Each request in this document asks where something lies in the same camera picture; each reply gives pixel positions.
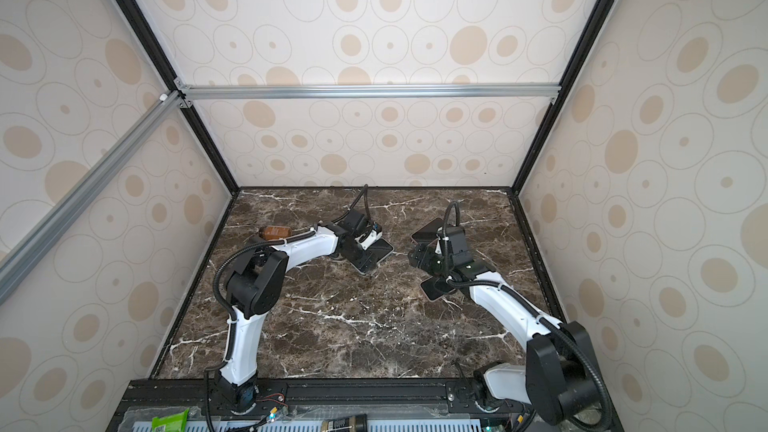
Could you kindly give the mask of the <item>light blue phone case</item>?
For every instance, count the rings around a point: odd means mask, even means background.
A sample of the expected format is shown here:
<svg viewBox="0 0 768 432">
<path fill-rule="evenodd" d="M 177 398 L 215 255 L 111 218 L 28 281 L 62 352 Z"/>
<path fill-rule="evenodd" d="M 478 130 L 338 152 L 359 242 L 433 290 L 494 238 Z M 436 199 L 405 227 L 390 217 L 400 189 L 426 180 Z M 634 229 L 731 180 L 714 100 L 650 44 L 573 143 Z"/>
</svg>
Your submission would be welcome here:
<svg viewBox="0 0 768 432">
<path fill-rule="evenodd" d="M 393 246 L 380 238 L 367 249 L 352 241 L 345 249 L 344 257 L 363 275 L 370 274 L 377 265 L 393 252 Z"/>
</svg>

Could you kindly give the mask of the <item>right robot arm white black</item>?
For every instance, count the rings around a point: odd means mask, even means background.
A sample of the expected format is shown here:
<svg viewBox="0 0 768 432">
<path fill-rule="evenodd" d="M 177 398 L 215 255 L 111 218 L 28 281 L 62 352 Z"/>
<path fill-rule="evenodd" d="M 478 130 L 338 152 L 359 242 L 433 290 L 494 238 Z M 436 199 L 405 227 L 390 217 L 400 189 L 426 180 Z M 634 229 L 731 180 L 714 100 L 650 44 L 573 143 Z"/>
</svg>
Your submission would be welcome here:
<svg viewBox="0 0 768 432">
<path fill-rule="evenodd" d="M 481 370 L 488 398 L 528 404 L 550 425 L 569 421 L 584 431 L 611 429 L 614 408 L 583 326 L 544 312 L 474 258 L 463 227 L 434 220 L 412 239 L 409 263 L 429 274 L 421 285 L 428 298 L 463 293 L 501 323 L 526 354 L 522 366 L 499 363 Z"/>
</svg>

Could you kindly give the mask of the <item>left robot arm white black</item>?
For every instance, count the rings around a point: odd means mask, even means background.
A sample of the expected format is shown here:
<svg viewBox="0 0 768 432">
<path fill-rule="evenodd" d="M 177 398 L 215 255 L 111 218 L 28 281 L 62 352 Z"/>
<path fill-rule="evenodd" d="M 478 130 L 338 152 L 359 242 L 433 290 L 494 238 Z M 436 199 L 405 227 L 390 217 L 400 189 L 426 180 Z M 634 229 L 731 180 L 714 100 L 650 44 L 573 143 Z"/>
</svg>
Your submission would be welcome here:
<svg viewBox="0 0 768 432">
<path fill-rule="evenodd" d="M 361 274 L 371 273 L 393 252 L 380 224 L 351 211 L 336 222 L 319 222 L 301 234 L 257 241 L 232 254 L 217 270 L 213 292 L 228 314 L 228 336 L 219 376 L 239 387 L 257 375 L 261 330 L 280 298 L 286 273 L 324 256 L 340 257 Z"/>
</svg>

